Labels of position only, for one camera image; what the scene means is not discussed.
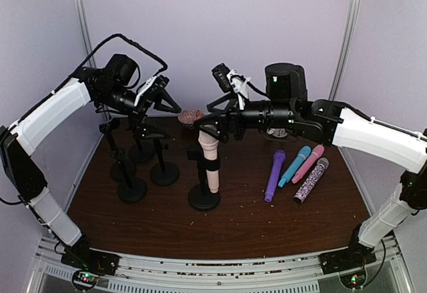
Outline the cream white microphone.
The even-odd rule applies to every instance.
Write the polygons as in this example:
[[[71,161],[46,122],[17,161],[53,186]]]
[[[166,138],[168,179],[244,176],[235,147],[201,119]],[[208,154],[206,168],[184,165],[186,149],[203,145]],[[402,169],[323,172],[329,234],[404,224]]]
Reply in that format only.
[[[216,160],[218,159],[218,144],[219,141],[200,130],[198,142],[203,150],[204,159],[207,160],[206,175],[207,184],[211,193],[216,194],[220,188],[219,168]]]

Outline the black clamp microphone stand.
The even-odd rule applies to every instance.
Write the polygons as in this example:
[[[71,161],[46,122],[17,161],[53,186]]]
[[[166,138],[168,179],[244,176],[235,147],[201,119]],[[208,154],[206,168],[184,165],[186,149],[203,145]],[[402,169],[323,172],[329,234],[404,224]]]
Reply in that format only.
[[[148,162],[154,155],[154,146],[149,142],[140,140],[136,140],[128,152],[129,159],[137,164]]]

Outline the black stand of purple microphone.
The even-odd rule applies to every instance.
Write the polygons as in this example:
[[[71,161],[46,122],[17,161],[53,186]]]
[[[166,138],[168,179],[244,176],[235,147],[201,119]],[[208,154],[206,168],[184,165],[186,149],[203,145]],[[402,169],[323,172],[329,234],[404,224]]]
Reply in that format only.
[[[170,186],[178,180],[180,176],[179,168],[176,164],[164,160],[163,144],[159,139],[153,140],[153,146],[158,163],[150,169],[150,179],[157,186]]]

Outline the black stand of glitter microphone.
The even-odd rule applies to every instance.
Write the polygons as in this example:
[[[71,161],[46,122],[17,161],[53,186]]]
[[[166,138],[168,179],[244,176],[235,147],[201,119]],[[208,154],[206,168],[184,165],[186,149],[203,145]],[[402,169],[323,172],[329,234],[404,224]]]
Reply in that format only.
[[[119,125],[119,120],[117,118],[113,118],[107,123],[100,124],[99,131],[107,140],[110,157],[114,160],[114,163],[109,169],[109,175],[112,180],[116,182],[123,182],[135,175],[136,166],[126,158],[124,149],[118,147],[114,140],[113,130],[117,129]]]

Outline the black stand of blue microphone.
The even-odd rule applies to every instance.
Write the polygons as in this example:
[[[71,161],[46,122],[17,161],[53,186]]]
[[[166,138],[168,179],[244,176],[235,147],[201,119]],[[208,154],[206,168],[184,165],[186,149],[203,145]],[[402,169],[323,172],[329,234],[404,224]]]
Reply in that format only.
[[[134,163],[127,160],[124,155],[120,155],[117,157],[117,164],[123,176],[123,180],[117,187],[119,199],[128,204],[142,200],[147,194],[147,184],[135,175]]]

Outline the black stand of cream microphone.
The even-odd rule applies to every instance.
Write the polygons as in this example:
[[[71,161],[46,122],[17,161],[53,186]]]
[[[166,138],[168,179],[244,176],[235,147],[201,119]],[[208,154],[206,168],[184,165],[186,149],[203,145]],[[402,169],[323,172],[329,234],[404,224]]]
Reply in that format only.
[[[197,162],[197,174],[199,184],[191,188],[188,193],[188,202],[191,207],[198,211],[210,211],[220,204],[220,193],[213,194],[209,190],[207,184],[206,164],[207,160],[204,159],[203,150],[197,143],[187,148],[187,158],[191,161]],[[220,168],[220,159],[216,160],[218,168]]]

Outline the blue microphone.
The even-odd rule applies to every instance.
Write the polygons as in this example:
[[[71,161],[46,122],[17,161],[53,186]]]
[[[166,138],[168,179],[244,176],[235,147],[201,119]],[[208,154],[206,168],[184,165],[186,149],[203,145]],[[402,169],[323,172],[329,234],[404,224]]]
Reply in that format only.
[[[278,187],[283,188],[288,182],[291,181],[294,174],[297,172],[297,170],[300,168],[300,166],[305,162],[307,157],[311,154],[312,149],[309,146],[302,147],[293,162],[289,165],[287,170],[284,172],[284,174],[281,176]]]

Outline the pink microphone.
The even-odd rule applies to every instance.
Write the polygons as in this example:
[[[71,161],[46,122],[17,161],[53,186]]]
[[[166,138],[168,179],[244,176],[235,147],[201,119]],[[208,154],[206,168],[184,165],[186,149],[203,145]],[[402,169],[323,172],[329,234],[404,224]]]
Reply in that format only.
[[[293,178],[291,179],[291,182],[293,184],[296,184],[298,181],[300,181],[308,172],[308,170],[317,162],[317,160],[321,158],[323,153],[324,153],[323,145],[319,144],[316,147],[314,147],[310,155],[308,156],[308,158],[305,160],[305,162],[300,166],[300,168],[294,174]]]

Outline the glitter purple silver microphone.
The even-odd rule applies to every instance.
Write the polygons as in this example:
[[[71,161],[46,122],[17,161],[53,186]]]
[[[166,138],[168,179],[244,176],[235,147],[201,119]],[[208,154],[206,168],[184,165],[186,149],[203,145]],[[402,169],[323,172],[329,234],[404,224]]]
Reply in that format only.
[[[296,204],[302,204],[306,198],[310,195],[316,184],[320,181],[325,171],[328,169],[330,163],[325,157],[320,158],[314,169],[310,172],[309,176],[304,180],[301,187],[298,189],[293,197],[293,201]]]

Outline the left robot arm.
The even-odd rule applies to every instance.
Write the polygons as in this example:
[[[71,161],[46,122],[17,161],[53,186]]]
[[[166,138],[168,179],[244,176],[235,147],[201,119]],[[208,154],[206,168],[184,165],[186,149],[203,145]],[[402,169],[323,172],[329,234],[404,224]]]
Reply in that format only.
[[[43,226],[71,248],[70,258],[82,269],[95,264],[95,252],[82,244],[82,231],[51,195],[34,159],[40,156],[39,149],[45,146],[45,140],[89,103],[110,107],[127,116],[136,140],[167,139],[166,131],[151,123],[146,113],[151,107],[170,113],[181,111],[166,91],[169,78],[158,72],[133,91],[129,81],[138,69],[134,60],[122,54],[115,54],[102,69],[81,64],[22,118],[1,128],[1,161],[6,175]]]

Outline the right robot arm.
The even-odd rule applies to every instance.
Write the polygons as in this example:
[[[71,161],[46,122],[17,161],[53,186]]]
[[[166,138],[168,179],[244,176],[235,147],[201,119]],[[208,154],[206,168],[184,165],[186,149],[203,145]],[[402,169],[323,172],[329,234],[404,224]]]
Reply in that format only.
[[[327,99],[308,100],[304,69],[291,63],[265,68],[263,100],[252,101],[249,79],[224,64],[213,68],[223,91],[219,102],[207,106],[208,114],[196,121],[199,144],[207,164],[212,192],[219,188],[218,144],[230,136],[243,138],[247,129],[284,129],[324,146],[358,150],[404,168],[396,191],[371,218],[354,230],[342,261],[356,267],[381,239],[408,216],[426,208],[426,135],[408,131],[370,117],[351,105]]]

